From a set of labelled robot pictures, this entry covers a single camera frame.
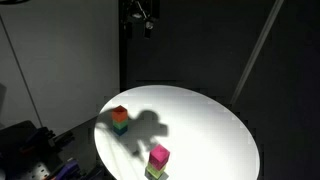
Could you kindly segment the black and purple clamp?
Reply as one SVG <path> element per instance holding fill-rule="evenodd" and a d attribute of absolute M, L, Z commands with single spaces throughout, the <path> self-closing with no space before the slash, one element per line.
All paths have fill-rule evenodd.
<path fill-rule="evenodd" d="M 43 180 L 67 180 L 79 170 L 78 161 L 76 159 L 68 160 L 63 165 L 60 165 Z"/>

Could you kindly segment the lime green block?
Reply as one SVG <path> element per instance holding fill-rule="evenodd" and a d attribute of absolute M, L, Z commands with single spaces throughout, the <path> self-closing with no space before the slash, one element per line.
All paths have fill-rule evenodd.
<path fill-rule="evenodd" d="M 148 164 L 146 167 L 147 171 L 155 178 L 159 178 L 164 173 L 165 168 L 166 166 L 163 166 L 158 170 L 152 164 Z"/>

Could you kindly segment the pink block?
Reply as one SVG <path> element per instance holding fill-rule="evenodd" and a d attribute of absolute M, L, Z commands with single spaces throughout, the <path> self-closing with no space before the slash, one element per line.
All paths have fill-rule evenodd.
<path fill-rule="evenodd" d="M 157 170 L 162 169 L 169 160 L 170 151 L 161 144 L 155 146 L 149 153 L 149 163 Z"/>

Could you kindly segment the grey diagonal metal rail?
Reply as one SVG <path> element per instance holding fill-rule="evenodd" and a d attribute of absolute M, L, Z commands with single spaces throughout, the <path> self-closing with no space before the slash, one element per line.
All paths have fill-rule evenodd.
<path fill-rule="evenodd" d="M 273 27 L 273 24 L 278 16 L 278 13 L 283 5 L 285 0 L 275 0 L 271 10 L 270 10 L 270 13 L 265 21 L 265 24 L 259 34 L 259 37 L 255 43 L 255 46 L 249 56 L 249 59 L 246 63 L 246 66 L 242 72 L 242 75 L 237 83 L 237 86 L 235 88 L 235 91 L 231 97 L 231 100 L 230 100 L 230 104 L 232 106 L 234 106 L 237 102 L 237 99 L 239 98 L 241 92 L 242 92 L 242 89 L 251 73 L 251 70 L 259 56 L 259 53 L 269 35 L 269 32 L 270 30 L 272 29 Z"/>

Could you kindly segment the blue block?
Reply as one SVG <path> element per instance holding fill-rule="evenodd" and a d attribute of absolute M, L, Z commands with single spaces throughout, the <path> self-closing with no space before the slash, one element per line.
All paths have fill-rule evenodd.
<path fill-rule="evenodd" d="M 125 126 L 121 129 L 118 129 L 117 127 L 113 127 L 113 131 L 118 135 L 118 136 L 122 136 L 124 133 L 126 133 L 128 131 L 128 126 Z"/>

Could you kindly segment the orange block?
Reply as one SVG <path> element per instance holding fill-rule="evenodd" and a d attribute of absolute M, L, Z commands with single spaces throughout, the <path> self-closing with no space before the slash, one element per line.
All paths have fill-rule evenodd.
<path fill-rule="evenodd" d="M 128 118 L 127 109 L 119 105 L 112 110 L 112 119 L 116 122 L 122 122 Z"/>

